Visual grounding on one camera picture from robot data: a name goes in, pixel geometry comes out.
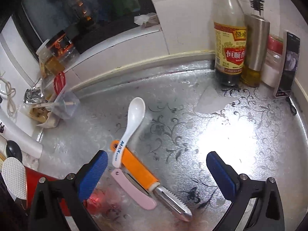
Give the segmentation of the red utensil holder cup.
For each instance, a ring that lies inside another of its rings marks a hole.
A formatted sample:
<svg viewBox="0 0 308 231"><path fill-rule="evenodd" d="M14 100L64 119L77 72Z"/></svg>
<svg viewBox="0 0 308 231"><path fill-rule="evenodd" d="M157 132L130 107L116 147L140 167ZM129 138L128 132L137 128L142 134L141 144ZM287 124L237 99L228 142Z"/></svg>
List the red utensil holder cup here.
<svg viewBox="0 0 308 231"><path fill-rule="evenodd" d="M39 180L44 177L47 182L53 182L53 181L57 181L57 178L48 176L46 174L40 173L38 171L35 171L31 168L25 167L26 170L26 210L30 211L31 210L31 206L32 206L32 202L34 199L34 195L37 189L37 185L40 184ZM57 199L57 202L59 204L59 207L61 208L62 213L64 214L64 216L71 216L71 213L69 211L69 208L65 202L65 200L63 200L62 198L55 198L56 196L59 196L59 194L56 193L52 193L51 189L49 188L48 190L48 196L52 197L52 199Z"/></svg>

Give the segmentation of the black ladle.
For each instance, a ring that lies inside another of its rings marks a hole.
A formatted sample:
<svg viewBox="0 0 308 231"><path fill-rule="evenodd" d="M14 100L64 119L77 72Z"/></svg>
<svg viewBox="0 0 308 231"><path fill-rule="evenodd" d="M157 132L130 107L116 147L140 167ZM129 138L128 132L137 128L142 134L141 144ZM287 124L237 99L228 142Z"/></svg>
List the black ladle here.
<svg viewBox="0 0 308 231"><path fill-rule="evenodd" d="M7 140L5 151L7 157L14 157L21 163L23 162L23 155L21 153L21 149L16 142L12 140Z"/></svg>

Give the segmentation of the pink folding knife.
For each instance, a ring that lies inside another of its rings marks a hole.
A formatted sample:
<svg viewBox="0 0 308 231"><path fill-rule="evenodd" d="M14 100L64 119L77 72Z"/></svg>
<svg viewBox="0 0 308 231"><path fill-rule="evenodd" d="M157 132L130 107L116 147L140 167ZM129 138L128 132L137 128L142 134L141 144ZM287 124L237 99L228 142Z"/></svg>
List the pink folding knife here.
<svg viewBox="0 0 308 231"><path fill-rule="evenodd" d="M119 186L144 210L154 210L157 206L155 200L135 187L120 168L115 168L111 176Z"/></svg>

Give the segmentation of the white plastic tray with packets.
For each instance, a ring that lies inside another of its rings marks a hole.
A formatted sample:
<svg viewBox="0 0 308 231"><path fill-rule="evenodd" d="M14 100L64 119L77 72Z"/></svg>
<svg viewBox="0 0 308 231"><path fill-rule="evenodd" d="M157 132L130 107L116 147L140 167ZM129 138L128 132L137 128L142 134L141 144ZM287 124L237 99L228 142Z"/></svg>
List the white plastic tray with packets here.
<svg viewBox="0 0 308 231"><path fill-rule="evenodd" d="M77 96L64 87L59 94L53 94L48 101L42 98L41 91L27 92L19 111L37 121L39 127L48 129L55 128L61 119L71 119L79 104Z"/></svg>

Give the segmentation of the white jar red lid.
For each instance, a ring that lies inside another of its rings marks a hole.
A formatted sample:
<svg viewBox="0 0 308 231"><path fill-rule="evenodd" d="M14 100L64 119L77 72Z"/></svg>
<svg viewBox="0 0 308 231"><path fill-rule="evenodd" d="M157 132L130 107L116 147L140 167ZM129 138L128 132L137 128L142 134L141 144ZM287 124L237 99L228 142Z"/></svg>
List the white jar red lid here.
<svg viewBox="0 0 308 231"><path fill-rule="evenodd" d="M261 81L274 88L278 84L283 51L283 39L270 34L268 36L267 53L261 72Z"/></svg>

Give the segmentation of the black smartphone playing video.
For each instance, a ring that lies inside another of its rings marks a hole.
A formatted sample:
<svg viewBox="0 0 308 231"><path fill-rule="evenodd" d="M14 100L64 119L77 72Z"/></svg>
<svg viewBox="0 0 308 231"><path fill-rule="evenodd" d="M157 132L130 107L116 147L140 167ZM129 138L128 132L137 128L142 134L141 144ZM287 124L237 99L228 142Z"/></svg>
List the black smartphone playing video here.
<svg viewBox="0 0 308 231"><path fill-rule="evenodd" d="M286 98L291 94L300 57L300 38L292 32L284 31L281 68L278 84L274 89L275 98Z"/></svg>

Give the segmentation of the white ceramic soup spoon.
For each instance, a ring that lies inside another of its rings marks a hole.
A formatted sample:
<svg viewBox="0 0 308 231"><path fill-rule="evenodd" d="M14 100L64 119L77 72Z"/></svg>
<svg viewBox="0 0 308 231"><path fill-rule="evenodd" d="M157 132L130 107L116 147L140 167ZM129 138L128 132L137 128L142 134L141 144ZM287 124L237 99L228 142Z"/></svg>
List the white ceramic soup spoon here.
<svg viewBox="0 0 308 231"><path fill-rule="evenodd" d="M128 107L127 126L124 135L121 137L119 144L113 154L112 165L115 168L120 168L122 164L122 156L126 144L142 123L146 112L145 102L142 98L134 98Z"/></svg>

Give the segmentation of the clear jar orange black label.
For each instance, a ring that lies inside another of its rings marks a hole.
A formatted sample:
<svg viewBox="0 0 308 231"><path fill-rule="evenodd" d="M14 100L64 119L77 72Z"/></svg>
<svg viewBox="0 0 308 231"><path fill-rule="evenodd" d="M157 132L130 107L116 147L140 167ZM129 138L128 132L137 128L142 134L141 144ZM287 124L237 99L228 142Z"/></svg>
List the clear jar orange black label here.
<svg viewBox="0 0 308 231"><path fill-rule="evenodd" d="M46 47L63 65L73 63L79 56L79 52L64 30L61 30L52 37L52 39L47 42Z"/></svg>

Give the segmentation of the stainless steel oil dispenser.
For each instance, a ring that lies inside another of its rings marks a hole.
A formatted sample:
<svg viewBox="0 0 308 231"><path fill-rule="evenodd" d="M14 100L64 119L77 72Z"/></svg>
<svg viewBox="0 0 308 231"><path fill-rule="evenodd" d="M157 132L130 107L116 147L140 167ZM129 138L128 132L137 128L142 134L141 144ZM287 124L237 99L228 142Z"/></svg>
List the stainless steel oil dispenser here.
<svg viewBox="0 0 308 231"><path fill-rule="evenodd" d="M249 87L258 87L267 53L270 22L264 18L264 0L249 0L251 13L245 15L247 27L246 54L241 80Z"/></svg>

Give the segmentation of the vinegar bottle yellow red label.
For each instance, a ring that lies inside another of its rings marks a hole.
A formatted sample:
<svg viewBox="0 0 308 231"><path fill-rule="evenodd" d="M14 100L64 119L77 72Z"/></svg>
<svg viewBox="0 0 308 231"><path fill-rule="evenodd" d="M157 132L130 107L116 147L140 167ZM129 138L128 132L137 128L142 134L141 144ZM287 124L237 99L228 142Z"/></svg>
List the vinegar bottle yellow red label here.
<svg viewBox="0 0 308 231"><path fill-rule="evenodd" d="M243 70L247 39L244 12L239 0L216 0L213 26L216 78L223 86L236 86Z"/></svg>

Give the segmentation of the white crumpled tissue on sill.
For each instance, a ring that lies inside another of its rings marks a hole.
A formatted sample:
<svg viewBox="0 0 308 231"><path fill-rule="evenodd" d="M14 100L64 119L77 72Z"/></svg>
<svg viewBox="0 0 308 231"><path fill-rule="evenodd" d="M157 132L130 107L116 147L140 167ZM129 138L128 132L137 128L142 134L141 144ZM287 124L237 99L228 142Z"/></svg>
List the white crumpled tissue on sill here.
<svg viewBox="0 0 308 231"><path fill-rule="evenodd" d="M148 28L160 24L160 21L156 13L149 13L135 16L134 23L142 28Z"/></svg>

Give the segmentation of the orange handled peeler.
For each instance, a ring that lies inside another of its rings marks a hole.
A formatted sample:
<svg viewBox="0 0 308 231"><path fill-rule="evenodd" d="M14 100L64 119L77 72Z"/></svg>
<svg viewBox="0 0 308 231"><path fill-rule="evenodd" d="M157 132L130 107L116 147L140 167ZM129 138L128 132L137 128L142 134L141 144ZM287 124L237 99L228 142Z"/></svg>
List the orange handled peeler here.
<svg viewBox="0 0 308 231"><path fill-rule="evenodd" d="M128 148L124 149L122 165L128 171L124 172L125 176L141 192L161 202L180 220L185 222L192 220L191 210L176 195L166 189Z"/></svg>

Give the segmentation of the red handled scissors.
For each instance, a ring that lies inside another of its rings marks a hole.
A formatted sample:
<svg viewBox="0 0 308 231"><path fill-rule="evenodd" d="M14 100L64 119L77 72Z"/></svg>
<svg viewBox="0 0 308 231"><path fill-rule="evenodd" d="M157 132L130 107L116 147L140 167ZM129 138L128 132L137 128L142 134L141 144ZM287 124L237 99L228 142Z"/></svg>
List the red handled scissors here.
<svg viewBox="0 0 308 231"><path fill-rule="evenodd" d="M54 81L53 81L53 87L54 87L55 93L59 95L59 93L62 91L65 85L66 85L65 74L63 72L60 72L55 76Z"/></svg>

